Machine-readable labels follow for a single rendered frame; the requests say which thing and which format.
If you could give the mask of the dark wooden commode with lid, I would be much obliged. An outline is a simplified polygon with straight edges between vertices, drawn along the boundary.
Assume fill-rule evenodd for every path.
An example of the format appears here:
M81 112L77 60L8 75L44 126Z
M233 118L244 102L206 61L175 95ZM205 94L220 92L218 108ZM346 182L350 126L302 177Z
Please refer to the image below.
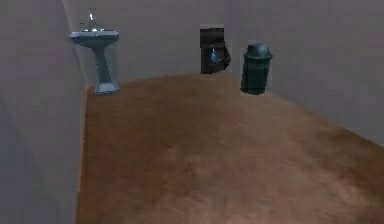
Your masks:
M201 72L212 74L225 70L231 56L224 40L223 28L200 30Z

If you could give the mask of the dark green domed bin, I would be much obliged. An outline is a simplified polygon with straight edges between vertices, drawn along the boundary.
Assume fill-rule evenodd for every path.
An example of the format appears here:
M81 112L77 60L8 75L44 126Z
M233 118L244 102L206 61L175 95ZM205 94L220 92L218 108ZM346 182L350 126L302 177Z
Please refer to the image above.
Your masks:
M264 43L250 44L243 54L243 72L240 90L251 95L263 94L266 90L273 55Z

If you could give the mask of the blue-grey pedestal sink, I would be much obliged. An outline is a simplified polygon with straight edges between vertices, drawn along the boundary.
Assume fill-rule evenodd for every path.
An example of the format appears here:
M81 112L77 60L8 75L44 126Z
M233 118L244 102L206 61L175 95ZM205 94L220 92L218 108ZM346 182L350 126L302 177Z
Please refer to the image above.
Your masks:
M94 91L98 95L113 94L119 91L117 83L110 74L105 50L119 41L116 29L107 29L97 21L93 10L87 13L88 20L80 31L71 32L68 37L75 45L88 48L94 53L97 77Z

